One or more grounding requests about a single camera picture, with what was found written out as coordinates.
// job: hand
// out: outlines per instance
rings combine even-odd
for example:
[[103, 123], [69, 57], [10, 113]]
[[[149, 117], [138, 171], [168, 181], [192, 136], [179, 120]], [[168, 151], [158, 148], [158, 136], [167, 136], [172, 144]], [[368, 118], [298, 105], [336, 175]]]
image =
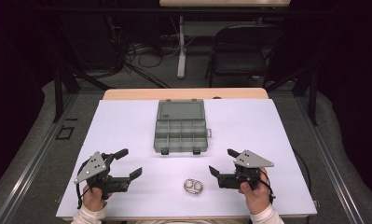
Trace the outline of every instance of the hand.
[[83, 192], [85, 192], [83, 196], [83, 204], [91, 212], [99, 212], [106, 206], [107, 202], [102, 199], [103, 193], [101, 189], [90, 189], [90, 187], [86, 185], [86, 187], [83, 189]]
[[[264, 167], [259, 168], [265, 174], [267, 171]], [[260, 178], [261, 181], [267, 183], [267, 177], [261, 172]], [[249, 208], [251, 214], [256, 215], [264, 211], [269, 206], [269, 190], [267, 186], [264, 186], [261, 183], [258, 183], [257, 188], [252, 190], [249, 183], [241, 183], [241, 188], [239, 193], [244, 194], [246, 197], [246, 205]]]

